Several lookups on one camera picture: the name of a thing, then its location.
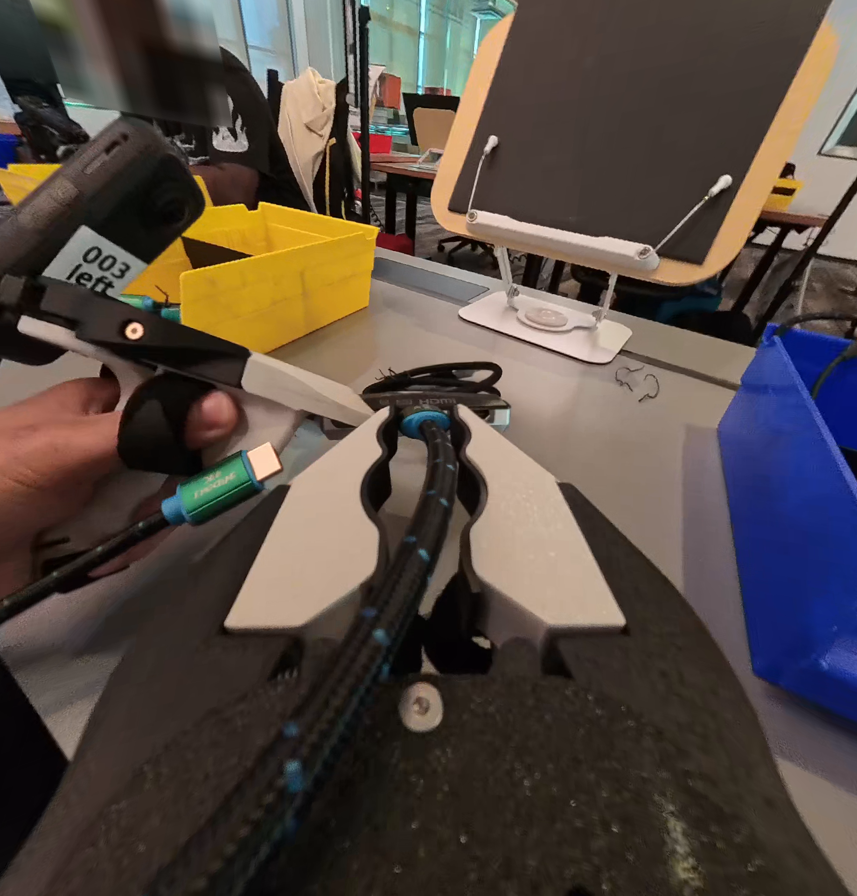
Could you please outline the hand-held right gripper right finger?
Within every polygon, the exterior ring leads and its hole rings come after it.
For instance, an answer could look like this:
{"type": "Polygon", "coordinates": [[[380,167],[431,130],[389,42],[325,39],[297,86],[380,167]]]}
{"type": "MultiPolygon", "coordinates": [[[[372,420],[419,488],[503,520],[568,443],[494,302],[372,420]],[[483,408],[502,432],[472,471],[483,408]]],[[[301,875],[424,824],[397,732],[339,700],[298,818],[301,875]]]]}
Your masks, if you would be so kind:
{"type": "Polygon", "coordinates": [[[460,559],[486,637],[619,633],[617,604],[558,480],[472,411],[462,471],[479,483],[460,559]]]}

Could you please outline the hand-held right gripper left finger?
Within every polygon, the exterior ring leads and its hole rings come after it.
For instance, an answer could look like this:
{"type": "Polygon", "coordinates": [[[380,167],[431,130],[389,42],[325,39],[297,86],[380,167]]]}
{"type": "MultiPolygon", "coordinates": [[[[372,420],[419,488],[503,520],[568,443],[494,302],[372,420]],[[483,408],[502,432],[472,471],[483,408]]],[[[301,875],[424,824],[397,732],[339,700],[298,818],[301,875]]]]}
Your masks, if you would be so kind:
{"type": "Polygon", "coordinates": [[[288,492],[224,620],[230,633],[343,635],[379,567],[363,486],[384,456],[382,409],[311,463],[288,492]]]}

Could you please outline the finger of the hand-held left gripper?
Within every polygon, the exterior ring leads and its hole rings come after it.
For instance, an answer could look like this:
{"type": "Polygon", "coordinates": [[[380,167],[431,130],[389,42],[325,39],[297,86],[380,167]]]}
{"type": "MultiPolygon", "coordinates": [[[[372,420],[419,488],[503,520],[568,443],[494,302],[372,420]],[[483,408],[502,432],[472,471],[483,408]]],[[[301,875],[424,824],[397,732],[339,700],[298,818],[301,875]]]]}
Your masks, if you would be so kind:
{"type": "Polygon", "coordinates": [[[260,353],[245,362],[241,389],[288,409],[358,427],[374,411],[346,385],[260,353]]]}

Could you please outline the yellow divided storage bin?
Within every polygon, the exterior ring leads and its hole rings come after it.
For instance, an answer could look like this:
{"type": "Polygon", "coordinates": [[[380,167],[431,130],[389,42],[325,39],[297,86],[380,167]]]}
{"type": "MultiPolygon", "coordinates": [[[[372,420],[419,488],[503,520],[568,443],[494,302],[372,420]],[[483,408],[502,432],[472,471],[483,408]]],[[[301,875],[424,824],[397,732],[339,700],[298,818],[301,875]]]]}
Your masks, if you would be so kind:
{"type": "Polygon", "coordinates": [[[269,203],[210,206],[125,292],[267,354],[368,306],[378,233],[269,203]]]}

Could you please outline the HDMI switch with black cable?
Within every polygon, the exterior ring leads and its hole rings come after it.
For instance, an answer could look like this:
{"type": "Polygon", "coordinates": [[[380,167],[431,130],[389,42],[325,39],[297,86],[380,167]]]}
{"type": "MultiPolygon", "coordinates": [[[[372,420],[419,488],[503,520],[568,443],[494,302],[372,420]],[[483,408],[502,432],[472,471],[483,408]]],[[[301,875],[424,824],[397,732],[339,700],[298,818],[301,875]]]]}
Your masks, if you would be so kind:
{"type": "Polygon", "coordinates": [[[430,364],[401,372],[389,370],[360,396],[374,410],[394,406],[401,411],[450,414],[453,407],[462,405],[504,431],[511,422],[511,406],[497,389],[501,378],[501,366],[490,361],[430,364]]]}

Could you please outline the grey desk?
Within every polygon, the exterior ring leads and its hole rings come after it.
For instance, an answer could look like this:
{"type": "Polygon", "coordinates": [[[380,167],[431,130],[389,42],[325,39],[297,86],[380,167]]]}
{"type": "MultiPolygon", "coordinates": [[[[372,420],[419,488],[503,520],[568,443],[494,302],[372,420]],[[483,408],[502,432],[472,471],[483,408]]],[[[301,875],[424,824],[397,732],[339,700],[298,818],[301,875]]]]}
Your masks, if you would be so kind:
{"type": "Polygon", "coordinates": [[[489,291],[488,278],[389,252],[376,268],[367,310],[273,355],[356,389],[390,368],[501,364],[508,437],[579,487],[681,591],[746,689],[798,812],[857,894],[857,729],[759,680],[746,642],[716,429],[752,350],[626,318],[627,357],[581,364],[458,319],[457,299],[489,291]],[[638,403],[615,382],[625,364],[658,376],[658,398],[638,403]]]}

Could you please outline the person's left hand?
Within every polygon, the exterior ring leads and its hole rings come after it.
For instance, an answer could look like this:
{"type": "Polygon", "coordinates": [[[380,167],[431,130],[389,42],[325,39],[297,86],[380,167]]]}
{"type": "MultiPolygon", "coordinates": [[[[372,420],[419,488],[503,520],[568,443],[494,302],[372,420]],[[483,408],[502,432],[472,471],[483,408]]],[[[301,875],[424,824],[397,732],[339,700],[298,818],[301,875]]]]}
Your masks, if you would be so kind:
{"type": "Polygon", "coordinates": [[[32,580],[41,533],[73,520],[121,470],[118,382],[76,379],[0,409],[0,600],[32,580]]]}

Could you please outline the blue storage bin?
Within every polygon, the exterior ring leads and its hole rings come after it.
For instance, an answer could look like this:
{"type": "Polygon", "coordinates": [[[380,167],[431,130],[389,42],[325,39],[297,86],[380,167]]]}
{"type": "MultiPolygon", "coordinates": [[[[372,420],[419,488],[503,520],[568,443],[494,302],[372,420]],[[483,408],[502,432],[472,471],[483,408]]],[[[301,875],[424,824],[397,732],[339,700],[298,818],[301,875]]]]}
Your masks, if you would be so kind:
{"type": "Polygon", "coordinates": [[[857,724],[857,357],[769,326],[718,424],[752,668],[857,724]]]}

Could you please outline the cream hooded jacket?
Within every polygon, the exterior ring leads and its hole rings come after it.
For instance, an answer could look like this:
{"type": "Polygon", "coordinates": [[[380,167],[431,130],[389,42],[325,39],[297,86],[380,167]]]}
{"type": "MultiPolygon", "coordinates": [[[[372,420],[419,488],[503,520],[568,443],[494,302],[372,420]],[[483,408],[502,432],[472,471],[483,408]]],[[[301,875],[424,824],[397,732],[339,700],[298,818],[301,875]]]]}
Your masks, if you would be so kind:
{"type": "Polygon", "coordinates": [[[350,129],[347,98],[346,81],[335,83],[309,67],[282,86],[277,133],[302,208],[358,220],[362,155],[350,129]]]}

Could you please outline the black pole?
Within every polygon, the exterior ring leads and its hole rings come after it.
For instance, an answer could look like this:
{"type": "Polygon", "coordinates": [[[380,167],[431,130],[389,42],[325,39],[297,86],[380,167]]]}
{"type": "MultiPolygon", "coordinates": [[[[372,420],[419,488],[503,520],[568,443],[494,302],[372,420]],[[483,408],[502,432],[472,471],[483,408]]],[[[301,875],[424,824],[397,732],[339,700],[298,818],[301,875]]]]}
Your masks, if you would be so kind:
{"type": "Polygon", "coordinates": [[[370,182],[370,108],[369,86],[369,24],[370,9],[361,1],[352,2],[355,13],[355,61],[357,63],[357,108],[359,110],[359,145],[361,165],[361,208],[363,222],[372,223],[370,182]]]}

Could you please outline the wooden book stand white base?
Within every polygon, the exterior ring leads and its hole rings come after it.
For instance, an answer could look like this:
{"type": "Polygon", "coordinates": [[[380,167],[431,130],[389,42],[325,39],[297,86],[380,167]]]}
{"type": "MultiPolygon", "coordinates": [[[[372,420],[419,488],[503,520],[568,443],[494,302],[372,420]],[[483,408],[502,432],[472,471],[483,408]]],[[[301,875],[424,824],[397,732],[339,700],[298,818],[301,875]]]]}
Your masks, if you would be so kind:
{"type": "Polygon", "coordinates": [[[442,94],[402,93],[411,144],[419,159],[413,167],[434,173],[444,155],[447,140],[460,104],[460,97],[442,94]]]}

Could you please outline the person's dark clothing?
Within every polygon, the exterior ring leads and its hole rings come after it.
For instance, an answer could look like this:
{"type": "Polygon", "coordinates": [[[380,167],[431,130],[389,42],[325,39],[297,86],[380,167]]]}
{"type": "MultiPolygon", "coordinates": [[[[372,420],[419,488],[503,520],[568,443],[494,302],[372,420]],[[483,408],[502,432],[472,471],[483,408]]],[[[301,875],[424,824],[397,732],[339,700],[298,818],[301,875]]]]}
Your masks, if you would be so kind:
{"type": "Polygon", "coordinates": [[[0,657],[0,877],[63,778],[66,757],[0,657]]]}

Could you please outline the black board on stand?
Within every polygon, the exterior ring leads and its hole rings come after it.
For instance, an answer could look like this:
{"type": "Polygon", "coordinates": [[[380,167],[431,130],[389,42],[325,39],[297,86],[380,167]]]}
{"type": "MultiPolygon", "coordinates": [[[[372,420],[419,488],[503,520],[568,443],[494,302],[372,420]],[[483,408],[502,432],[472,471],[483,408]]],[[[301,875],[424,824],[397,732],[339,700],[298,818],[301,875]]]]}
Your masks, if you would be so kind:
{"type": "Polygon", "coordinates": [[[618,287],[692,287],[759,218],[837,54],[830,2],[520,2],[482,42],[434,179],[504,284],[462,321],[608,364],[618,287]]]}

